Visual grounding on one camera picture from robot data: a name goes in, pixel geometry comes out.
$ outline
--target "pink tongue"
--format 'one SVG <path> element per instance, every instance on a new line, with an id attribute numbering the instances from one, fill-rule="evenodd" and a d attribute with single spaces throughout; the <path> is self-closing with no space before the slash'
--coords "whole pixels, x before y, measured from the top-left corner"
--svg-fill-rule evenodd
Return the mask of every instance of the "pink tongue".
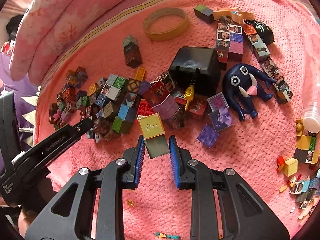
<path id="1" fill-rule="evenodd" d="M 255 86 L 249 87 L 248 90 L 247 90 L 247 93 L 248 93 L 250 96 L 256 96 L 256 95 L 258 94 L 257 87 L 255 87 Z"/>

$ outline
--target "dark blue monster toy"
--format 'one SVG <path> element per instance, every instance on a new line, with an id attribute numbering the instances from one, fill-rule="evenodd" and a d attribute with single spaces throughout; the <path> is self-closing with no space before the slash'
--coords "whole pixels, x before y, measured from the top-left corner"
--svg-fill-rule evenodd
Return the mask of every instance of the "dark blue monster toy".
<path id="1" fill-rule="evenodd" d="M 264 101 L 272 98 L 272 94 L 267 94 L 258 84 L 256 77 L 264 81 L 268 89 L 271 83 L 275 83 L 262 71 L 243 63 L 234 65 L 223 77 L 222 93 L 229 106 L 238 113 L 241 122 L 245 120 L 245 114 L 251 115 L 252 118 L 258 116 L 258 112 L 252 103 L 252 96 L 258 96 Z M 242 109 L 235 97 L 238 97 L 246 109 Z"/>

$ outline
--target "stack of plastic cups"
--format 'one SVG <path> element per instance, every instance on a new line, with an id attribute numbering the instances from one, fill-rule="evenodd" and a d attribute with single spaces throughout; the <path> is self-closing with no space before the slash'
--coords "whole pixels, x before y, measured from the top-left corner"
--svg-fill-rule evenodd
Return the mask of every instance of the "stack of plastic cups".
<path id="1" fill-rule="evenodd" d="M 307 37 L 305 56 L 302 123 L 310 133 L 318 133 L 320 132 L 320 39 L 314 34 Z"/>

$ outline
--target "pink knitted blanket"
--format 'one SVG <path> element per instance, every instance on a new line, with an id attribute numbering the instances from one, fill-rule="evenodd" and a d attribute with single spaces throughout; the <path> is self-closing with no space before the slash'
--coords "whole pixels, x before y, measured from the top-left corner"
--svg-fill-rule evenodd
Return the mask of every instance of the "pink knitted blanket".
<path id="1" fill-rule="evenodd" d="M 293 156 L 295 148 L 295 119 L 302 114 L 301 88 L 304 77 L 304 42 L 308 34 L 319 33 L 320 27 L 310 12 L 299 2 L 292 0 L 164 0 L 152 7 L 136 10 L 112 25 L 101 25 L 95 33 L 86 36 L 87 42 L 78 47 L 72 57 L 66 57 L 60 68 L 55 71 L 51 81 L 40 94 L 36 113 L 35 143 L 54 132 L 48 124 L 49 103 L 56 101 L 56 95 L 65 83 L 68 69 L 85 67 L 89 79 L 83 89 L 96 82 L 101 76 L 114 73 L 124 77 L 134 77 L 135 70 L 124 63 L 122 40 L 129 34 L 137 37 L 143 66 L 147 70 L 145 79 L 153 80 L 166 70 L 176 52 L 182 46 L 213 47 L 216 39 L 217 24 L 208 25 L 196 18 L 193 8 L 204 4 L 212 9 L 239 7 L 254 11 L 256 19 L 273 29 L 275 41 L 270 45 L 272 59 L 277 63 L 294 93 L 292 102 L 278 105 L 275 99 L 262 102 L 258 98 L 254 104 L 259 112 L 258 118 L 247 118 L 243 123 L 231 112 L 235 125 L 223 130 L 214 147 L 207 149 L 196 137 L 206 123 L 191 119 L 182 130 L 170 130 L 165 126 L 166 138 L 174 134 L 178 145 L 191 152 L 193 158 L 205 163 L 209 168 L 224 170 L 234 168 L 270 206 L 279 219 L 286 225 L 290 235 L 299 230 L 300 210 L 290 210 L 294 203 L 287 191 L 279 194 L 278 189 L 284 183 L 284 176 L 275 171 L 276 158 Z M 180 37 L 170 41 L 152 42 L 144 34 L 144 18 L 161 7 L 178 7 L 186 11 L 190 27 Z M 259 64 L 245 46 L 243 62 Z M 77 113 L 71 120 L 75 124 L 80 120 Z M 136 144 L 140 128 L 135 125 L 130 135 L 96 145 L 93 140 L 82 138 L 49 167 L 51 179 L 58 190 L 81 167 L 91 170 L 105 167 L 109 162 L 122 156 L 125 149 Z M 307 165 L 299 165 L 302 179 L 310 172 Z M 134 207 L 126 204 L 130 199 Z M 153 160 L 146 155 L 142 169 L 141 183 L 135 191 L 124 191 L 124 228 L 128 239 L 152 239 L 154 232 L 179 235 L 189 239 L 191 218 L 191 192 L 179 191 L 172 179 L 169 155 Z"/>

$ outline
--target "black box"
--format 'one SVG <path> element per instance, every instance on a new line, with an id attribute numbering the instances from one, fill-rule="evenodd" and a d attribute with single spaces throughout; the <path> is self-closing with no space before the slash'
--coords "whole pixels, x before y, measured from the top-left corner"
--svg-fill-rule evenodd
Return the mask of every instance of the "black box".
<path id="1" fill-rule="evenodd" d="M 197 73 L 195 93 L 211 97 L 216 94 L 221 75 L 217 51 L 215 48 L 182 47 L 171 63 L 169 72 L 182 89 L 190 85 Z"/>

